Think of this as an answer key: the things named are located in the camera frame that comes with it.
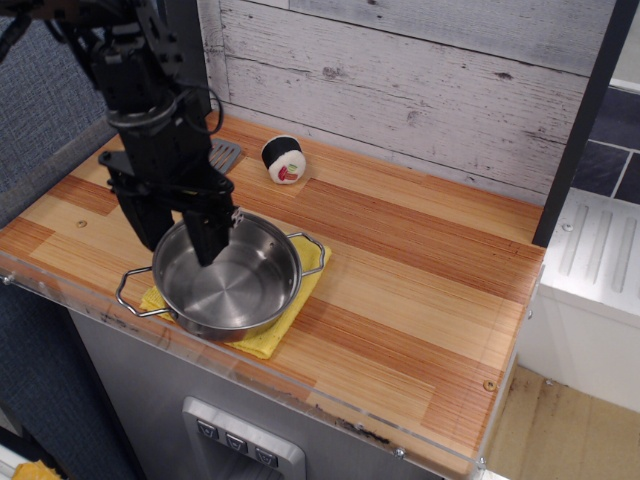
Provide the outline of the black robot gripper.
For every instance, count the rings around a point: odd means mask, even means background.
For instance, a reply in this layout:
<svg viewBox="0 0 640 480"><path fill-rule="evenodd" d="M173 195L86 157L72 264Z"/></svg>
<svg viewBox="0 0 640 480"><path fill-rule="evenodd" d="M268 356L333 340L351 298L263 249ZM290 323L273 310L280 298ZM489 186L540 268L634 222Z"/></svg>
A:
<svg viewBox="0 0 640 480"><path fill-rule="evenodd" d="M99 163L140 242L154 251L178 211L199 264L211 265L235 227L234 186L209 163L203 122L175 115L163 125L118 133L124 149L104 152Z"/></svg>

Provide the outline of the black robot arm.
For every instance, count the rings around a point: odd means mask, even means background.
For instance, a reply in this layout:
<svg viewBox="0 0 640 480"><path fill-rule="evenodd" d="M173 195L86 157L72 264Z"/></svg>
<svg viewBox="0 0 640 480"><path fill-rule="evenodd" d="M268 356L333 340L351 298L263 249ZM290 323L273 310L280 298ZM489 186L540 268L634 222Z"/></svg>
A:
<svg viewBox="0 0 640 480"><path fill-rule="evenodd" d="M213 130L198 98L201 86L180 77L177 36L147 1L4 1L11 18L1 35L7 54L32 21L69 46L104 98L121 151L101 165L141 243L155 250L179 212L199 263L226 248L239 211L233 183L210 163Z"/></svg>

